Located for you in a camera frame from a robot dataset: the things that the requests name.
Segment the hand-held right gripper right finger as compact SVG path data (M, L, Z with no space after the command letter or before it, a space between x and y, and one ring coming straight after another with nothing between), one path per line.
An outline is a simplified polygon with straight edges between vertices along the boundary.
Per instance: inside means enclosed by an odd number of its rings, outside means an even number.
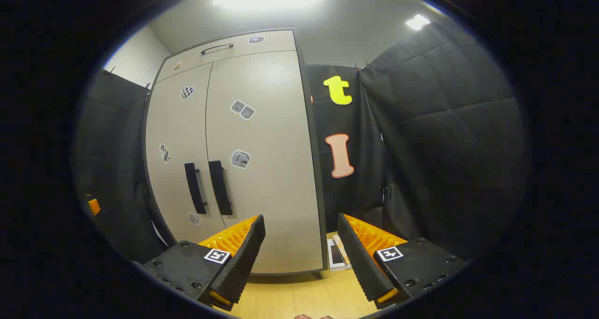
M347 214L337 234L368 301L382 310L430 293L468 264L426 238L404 240Z

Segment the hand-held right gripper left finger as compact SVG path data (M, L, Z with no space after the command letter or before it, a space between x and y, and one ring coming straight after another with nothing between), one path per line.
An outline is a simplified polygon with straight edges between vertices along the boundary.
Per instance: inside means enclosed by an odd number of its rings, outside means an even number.
M180 241L141 264L140 271L176 293L231 310L246 287L265 234L263 215L255 215L198 244Z

